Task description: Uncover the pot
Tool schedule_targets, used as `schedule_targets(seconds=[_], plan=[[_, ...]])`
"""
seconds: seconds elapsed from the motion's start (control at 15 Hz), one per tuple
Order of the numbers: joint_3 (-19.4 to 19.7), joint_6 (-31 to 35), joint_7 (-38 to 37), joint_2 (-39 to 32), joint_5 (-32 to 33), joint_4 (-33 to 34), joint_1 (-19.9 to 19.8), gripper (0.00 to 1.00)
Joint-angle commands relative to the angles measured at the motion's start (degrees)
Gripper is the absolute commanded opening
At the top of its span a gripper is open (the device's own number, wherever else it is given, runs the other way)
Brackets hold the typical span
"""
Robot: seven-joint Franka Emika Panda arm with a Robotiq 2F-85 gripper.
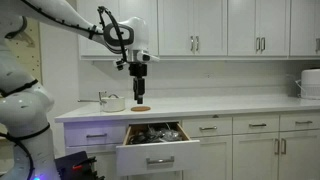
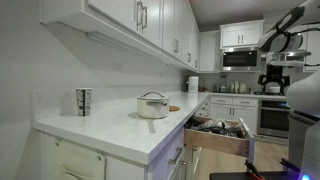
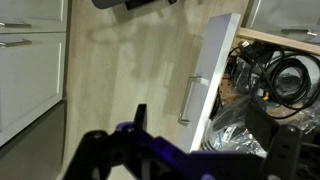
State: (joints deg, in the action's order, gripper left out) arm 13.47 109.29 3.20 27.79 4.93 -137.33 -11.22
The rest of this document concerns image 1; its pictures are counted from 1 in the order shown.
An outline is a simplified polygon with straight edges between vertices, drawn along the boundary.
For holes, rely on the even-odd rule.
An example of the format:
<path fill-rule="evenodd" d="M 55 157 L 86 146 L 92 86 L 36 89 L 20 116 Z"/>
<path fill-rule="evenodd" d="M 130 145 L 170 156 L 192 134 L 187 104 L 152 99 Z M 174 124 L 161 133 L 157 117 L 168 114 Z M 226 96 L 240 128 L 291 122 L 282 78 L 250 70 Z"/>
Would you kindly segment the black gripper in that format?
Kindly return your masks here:
<path fill-rule="evenodd" d="M 134 77 L 135 87 L 134 89 L 134 100 L 138 104 L 143 104 L 143 96 L 145 94 L 145 79 L 144 76 L 147 75 L 147 65 L 146 64 L 131 64 L 129 66 L 130 75 Z"/>

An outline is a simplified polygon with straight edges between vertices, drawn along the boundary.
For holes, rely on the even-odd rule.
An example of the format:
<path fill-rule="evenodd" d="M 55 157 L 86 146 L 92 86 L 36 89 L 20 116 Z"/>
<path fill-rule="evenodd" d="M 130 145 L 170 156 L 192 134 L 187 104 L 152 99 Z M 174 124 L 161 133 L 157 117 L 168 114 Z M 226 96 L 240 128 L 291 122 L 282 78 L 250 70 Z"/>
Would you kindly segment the black red robot base cart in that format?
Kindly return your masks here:
<path fill-rule="evenodd" d="M 61 180 L 104 180 L 93 169 L 96 157 L 88 157 L 85 151 L 66 155 L 55 160 Z"/>

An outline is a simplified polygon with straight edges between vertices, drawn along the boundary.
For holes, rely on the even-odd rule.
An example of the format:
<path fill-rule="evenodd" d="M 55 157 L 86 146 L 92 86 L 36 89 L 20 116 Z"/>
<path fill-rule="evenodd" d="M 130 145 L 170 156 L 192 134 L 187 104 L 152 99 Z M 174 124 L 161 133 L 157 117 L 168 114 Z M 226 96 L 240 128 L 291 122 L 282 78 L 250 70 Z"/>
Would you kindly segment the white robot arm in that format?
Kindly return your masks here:
<path fill-rule="evenodd" d="M 134 99 L 141 104 L 145 93 L 149 31 L 145 20 L 131 17 L 96 26 L 85 20 L 66 0 L 0 0 L 0 122 L 4 138 L 14 143 L 14 165 L 1 180 L 60 180 L 55 164 L 53 135 L 47 113 L 54 100 L 42 84 L 17 61 L 6 44 L 17 37 L 32 18 L 74 32 L 97 42 L 122 58 L 134 78 Z"/>

